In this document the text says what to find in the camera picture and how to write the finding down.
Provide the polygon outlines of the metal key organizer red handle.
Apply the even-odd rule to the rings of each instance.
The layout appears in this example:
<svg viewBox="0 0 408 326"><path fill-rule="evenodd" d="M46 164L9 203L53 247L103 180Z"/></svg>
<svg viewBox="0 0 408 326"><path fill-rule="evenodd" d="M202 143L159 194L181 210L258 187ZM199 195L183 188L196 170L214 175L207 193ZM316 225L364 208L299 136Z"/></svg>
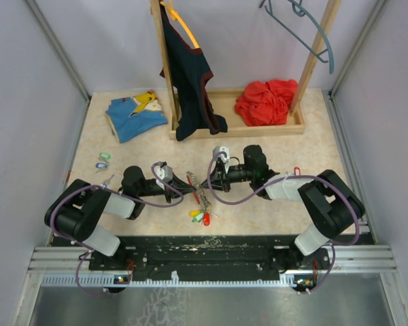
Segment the metal key organizer red handle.
<svg viewBox="0 0 408 326"><path fill-rule="evenodd" d="M207 196L205 195L204 189L201 187L199 180L190 171L186 172L186 178L189 184L193 186L193 188L195 189L194 197L197 203L200 205L201 210L204 211L205 213L209 213L211 210L211 203L207 199Z"/></svg>

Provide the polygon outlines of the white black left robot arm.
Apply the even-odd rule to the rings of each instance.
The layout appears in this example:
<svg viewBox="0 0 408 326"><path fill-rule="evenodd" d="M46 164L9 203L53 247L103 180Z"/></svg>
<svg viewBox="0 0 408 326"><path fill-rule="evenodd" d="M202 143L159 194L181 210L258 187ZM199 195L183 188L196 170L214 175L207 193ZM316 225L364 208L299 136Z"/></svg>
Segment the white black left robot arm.
<svg viewBox="0 0 408 326"><path fill-rule="evenodd" d="M128 253L120 248L117 236L99 225L101 216L135 220L146 206L171 208L196 192L164 162L153 164L152 173L154 177L146 179L140 167L128 167L118 192L76 179L48 208L44 223L57 236L103 254L111 268L123 268Z"/></svg>

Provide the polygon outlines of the keys with coloured tags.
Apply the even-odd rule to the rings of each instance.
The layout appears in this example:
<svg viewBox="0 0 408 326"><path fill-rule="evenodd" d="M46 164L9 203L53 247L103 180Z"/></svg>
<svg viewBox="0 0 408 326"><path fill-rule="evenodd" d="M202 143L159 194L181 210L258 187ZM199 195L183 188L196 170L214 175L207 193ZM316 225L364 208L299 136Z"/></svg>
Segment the keys with coloured tags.
<svg viewBox="0 0 408 326"><path fill-rule="evenodd" d="M217 219L218 216L213 212L212 204L201 204L199 208L192 209L188 212L189 218L193 223L201 223L204 226L209 226L213 219Z"/></svg>

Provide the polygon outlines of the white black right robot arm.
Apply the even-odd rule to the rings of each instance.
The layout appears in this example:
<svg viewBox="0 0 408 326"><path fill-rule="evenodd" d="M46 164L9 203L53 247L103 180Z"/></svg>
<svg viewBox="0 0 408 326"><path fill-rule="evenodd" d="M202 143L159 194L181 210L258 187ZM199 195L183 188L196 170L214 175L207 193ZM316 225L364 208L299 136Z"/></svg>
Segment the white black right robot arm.
<svg viewBox="0 0 408 326"><path fill-rule="evenodd" d="M337 243L337 237L351 225L355 234L347 245L358 242L359 220L365 214L364 204L333 170L317 176L280 174L269 168L261 146L248 145L242 164L231 165L227 147L217 146L202 182L212 194L229 192L234 183L248 182L253 192L238 200L243 204L254 196L265 200L289 200L305 205L311 223L294 240L291 263L300 269L314 261L314 252L325 244Z"/></svg>

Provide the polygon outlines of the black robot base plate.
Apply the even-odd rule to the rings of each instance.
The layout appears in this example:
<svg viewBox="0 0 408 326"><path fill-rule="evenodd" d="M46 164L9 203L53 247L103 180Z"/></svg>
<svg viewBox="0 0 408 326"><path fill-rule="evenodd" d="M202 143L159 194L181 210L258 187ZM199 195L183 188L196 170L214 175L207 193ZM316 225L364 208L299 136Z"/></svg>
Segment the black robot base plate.
<svg viewBox="0 0 408 326"><path fill-rule="evenodd" d="M294 251L293 235L255 236L122 236L113 257L54 240L65 256L57 270L130 273L133 281L240 283L279 281L289 272L324 272L334 259L323 246L308 256Z"/></svg>

